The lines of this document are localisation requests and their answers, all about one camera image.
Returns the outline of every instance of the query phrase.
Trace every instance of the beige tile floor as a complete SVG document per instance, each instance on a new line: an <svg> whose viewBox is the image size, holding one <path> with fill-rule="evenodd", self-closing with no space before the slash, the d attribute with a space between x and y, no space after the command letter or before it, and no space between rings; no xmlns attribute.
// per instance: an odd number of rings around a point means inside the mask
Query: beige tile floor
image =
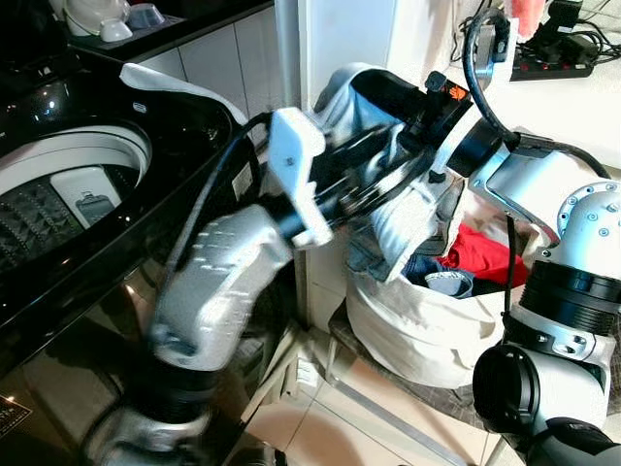
<svg viewBox="0 0 621 466"><path fill-rule="evenodd" d="M325 345L317 344L314 353L319 363L325 364ZM469 464L485 464L498 442L499 436L488 435L412 399L346 350L339 353L334 371L340 380ZM300 383L295 397L285 395L278 403L260 407L247 431L285 451L288 460L298 466L449 464L321 378L314 387ZM610 418L605 432L619 442L621 416ZM506 449L497 464L523 463Z"/></svg>

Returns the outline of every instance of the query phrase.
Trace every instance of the white wall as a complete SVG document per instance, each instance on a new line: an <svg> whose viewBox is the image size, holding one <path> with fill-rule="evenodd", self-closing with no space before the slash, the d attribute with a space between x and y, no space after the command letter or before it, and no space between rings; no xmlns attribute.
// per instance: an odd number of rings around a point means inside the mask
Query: white wall
<svg viewBox="0 0 621 466"><path fill-rule="evenodd" d="M448 63L451 0L298 0L302 108L353 61L413 83Z"/></svg>

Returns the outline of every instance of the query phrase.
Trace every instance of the bowl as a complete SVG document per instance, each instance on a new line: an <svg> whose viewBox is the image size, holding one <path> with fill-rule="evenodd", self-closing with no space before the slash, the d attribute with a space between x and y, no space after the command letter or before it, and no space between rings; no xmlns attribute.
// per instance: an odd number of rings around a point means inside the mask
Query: bowl
<svg viewBox="0 0 621 466"><path fill-rule="evenodd" d="M132 37L132 31L120 19L111 17L101 21L99 37L104 42L118 42Z"/></svg>
<svg viewBox="0 0 621 466"><path fill-rule="evenodd" d="M129 3L126 0L65 0L65 14L81 29L98 36L102 21L127 19Z"/></svg>
<svg viewBox="0 0 621 466"><path fill-rule="evenodd" d="M132 29L147 29L164 22L164 17L152 3L139 3L129 11L127 24Z"/></svg>
<svg viewBox="0 0 621 466"><path fill-rule="evenodd" d="M83 37L90 36L90 32L81 27L75 21L71 19L71 17L67 16L67 27L69 27L69 32L71 32L74 36Z"/></svg>

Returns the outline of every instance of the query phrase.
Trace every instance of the white cup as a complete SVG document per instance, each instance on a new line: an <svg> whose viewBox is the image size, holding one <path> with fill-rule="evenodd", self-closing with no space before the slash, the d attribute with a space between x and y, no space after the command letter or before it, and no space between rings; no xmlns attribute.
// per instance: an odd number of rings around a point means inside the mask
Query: white cup
<svg viewBox="0 0 621 466"><path fill-rule="evenodd" d="M101 21L99 33L104 42L118 42L132 37L132 31L123 21L117 18L104 19Z"/></svg>

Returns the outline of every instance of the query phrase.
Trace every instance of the red clothing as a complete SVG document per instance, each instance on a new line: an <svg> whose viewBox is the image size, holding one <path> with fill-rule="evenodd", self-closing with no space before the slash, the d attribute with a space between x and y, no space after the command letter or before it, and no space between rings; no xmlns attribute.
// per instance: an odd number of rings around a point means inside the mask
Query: red clothing
<svg viewBox="0 0 621 466"><path fill-rule="evenodd" d="M464 224L459 225L459 234L448 255L438 257L437 261L446 267L472 272L478 279L507 283L508 248ZM516 255L513 287L524 284L528 273L524 261Z"/></svg>

